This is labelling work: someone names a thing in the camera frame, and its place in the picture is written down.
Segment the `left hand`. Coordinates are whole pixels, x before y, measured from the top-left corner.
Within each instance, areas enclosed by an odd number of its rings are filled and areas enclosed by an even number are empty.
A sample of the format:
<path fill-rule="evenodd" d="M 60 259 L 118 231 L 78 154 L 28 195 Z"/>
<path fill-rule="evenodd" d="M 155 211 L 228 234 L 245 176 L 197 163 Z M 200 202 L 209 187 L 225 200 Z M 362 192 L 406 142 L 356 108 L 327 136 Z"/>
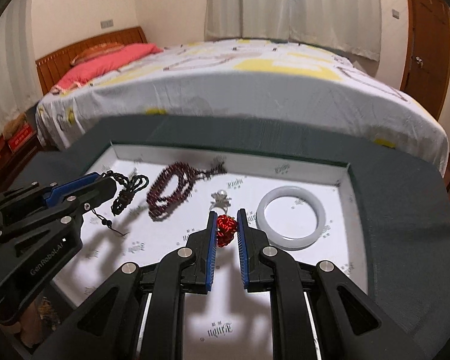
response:
<path fill-rule="evenodd" d="M 60 324 L 61 320 L 51 301 L 46 296 L 38 296 L 19 320 L 8 327 L 8 331 L 31 350 L 57 330 Z"/>

